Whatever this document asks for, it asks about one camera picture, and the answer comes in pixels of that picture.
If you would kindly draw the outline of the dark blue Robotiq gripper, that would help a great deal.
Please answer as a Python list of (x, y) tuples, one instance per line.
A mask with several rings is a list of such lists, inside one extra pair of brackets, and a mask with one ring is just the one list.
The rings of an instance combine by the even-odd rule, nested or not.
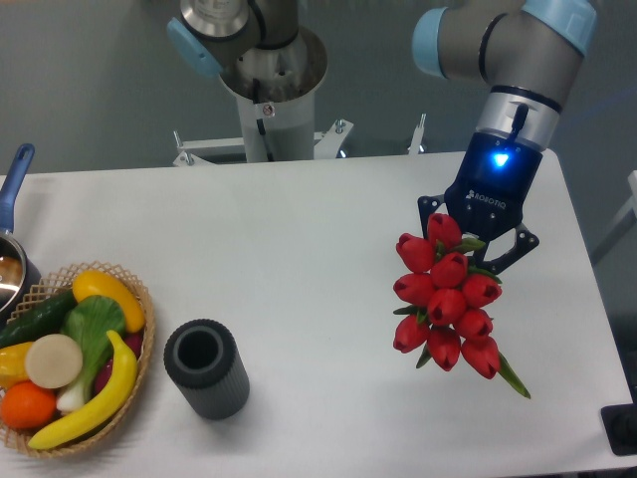
[[(542, 153), (531, 147), (474, 133), (457, 176), (444, 195), (424, 195), (417, 200), (423, 237), (428, 238), (429, 217), (446, 203), (448, 214), (463, 232), (487, 242), (473, 254), (474, 264), (500, 275), (539, 245), (538, 237), (521, 222), (541, 160)], [(488, 257), (492, 240), (505, 233), (512, 237), (511, 247)]]

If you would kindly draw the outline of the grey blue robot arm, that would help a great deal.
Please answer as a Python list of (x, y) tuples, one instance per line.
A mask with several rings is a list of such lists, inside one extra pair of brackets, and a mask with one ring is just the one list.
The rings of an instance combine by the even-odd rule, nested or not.
[[(536, 247), (523, 205), (596, 27), (586, 1), (469, 1), (427, 11), (411, 40), (417, 68), (490, 93), (456, 178), (418, 201), (421, 224), (445, 207), (500, 274)], [(294, 1), (184, 1), (166, 27), (181, 58), (237, 101), (247, 159), (313, 159), (315, 91), (326, 50)]]

